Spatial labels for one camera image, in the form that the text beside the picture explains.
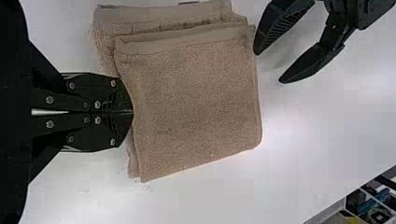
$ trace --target robotic arm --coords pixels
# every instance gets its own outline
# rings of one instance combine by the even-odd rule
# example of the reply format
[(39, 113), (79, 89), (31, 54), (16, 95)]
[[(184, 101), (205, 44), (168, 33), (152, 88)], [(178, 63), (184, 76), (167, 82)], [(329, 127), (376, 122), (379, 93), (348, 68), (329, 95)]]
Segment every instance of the robotic arm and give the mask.
[[(385, 15), (396, 0), (320, 0), (329, 12), (319, 42), (307, 50), (279, 79), (281, 83), (312, 77), (345, 47), (356, 30), (365, 30)], [(315, 0), (273, 0), (260, 21), (254, 52), (260, 55), (290, 30), (315, 4)]]

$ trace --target folded towel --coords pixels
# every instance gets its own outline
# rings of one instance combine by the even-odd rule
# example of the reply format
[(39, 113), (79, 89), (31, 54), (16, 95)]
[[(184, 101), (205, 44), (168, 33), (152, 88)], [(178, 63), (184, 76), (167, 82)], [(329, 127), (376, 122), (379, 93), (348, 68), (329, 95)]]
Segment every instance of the folded towel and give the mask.
[(98, 6), (93, 12), (91, 34), (104, 75), (118, 77), (114, 39), (119, 35), (188, 29), (218, 22), (244, 22), (233, 14), (230, 1), (215, 0), (176, 7)]
[(142, 182), (260, 143), (253, 34), (254, 27), (228, 23), (116, 38)]

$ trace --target tabletop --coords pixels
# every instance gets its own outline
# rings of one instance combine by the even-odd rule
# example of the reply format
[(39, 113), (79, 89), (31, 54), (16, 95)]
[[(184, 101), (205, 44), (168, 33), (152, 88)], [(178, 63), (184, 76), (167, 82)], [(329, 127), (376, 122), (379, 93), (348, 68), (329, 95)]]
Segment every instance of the tabletop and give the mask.
[[(257, 24), (267, 0), (233, 0)], [(98, 72), (89, 40), (98, 4), (178, 0), (21, 0), (32, 42), (61, 72)], [(318, 42), (317, 4), (257, 57), (264, 136), (254, 150), (147, 184), (126, 175), (125, 146), (59, 154), (31, 183), (21, 223), (303, 223), (396, 163), (396, 10), (317, 75), (277, 79)]]

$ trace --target beige towel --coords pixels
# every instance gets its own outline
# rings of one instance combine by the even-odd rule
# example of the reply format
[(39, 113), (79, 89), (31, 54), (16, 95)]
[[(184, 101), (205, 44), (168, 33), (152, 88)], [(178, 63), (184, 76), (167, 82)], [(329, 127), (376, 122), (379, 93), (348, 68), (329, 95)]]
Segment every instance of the beige towel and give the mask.
[(253, 33), (244, 24), (213, 24), (116, 38), (142, 182), (260, 143)]
[(154, 33), (192, 28), (218, 22), (246, 22), (233, 14), (230, 1), (215, 0), (176, 7), (98, 6), (93, 12), (91, 34), (104, 75), (118, 77), (114, 39), (119, 35)]

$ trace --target screw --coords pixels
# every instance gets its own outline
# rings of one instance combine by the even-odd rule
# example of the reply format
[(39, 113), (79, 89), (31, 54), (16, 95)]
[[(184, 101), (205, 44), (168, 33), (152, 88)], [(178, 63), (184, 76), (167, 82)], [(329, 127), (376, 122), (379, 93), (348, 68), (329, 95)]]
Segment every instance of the screw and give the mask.
[(69, 89), (73, 90), (76, 87), (76, 84), (74, 82), (69, 83)]
[(67, 138), (67, 141), (68, 141), (69, 143), (74, 143), (74, 141), (75, 141), (74, 136), (73, 136), (73, 135), (70, 135), (70, 136)]
[(49, 120), (46, 123), (47, 128), (51, 129), (55, 126), (55, 123), (53, 122), (53, 120)]
[(100, 102), (99, 102), (99, 101), (96, 101), (96, 102), (95, 102), (95, 108), (96, 108), (96, 109), (99, 109), (100, 106), (101, 106)]
[(90, 118), (88, 117), (84, 118), (84, 123), (89, 123), (90, 121), (91, 121)]
[(47, 104), (52, 105), (53, 104), (53, 97), (52, 96), (47, 96), (46, 102), (47, 102)]
[(95, 118), (95, 124), (100, 124), (100, 122), (102, 122), (100, 117), (96, 117)]

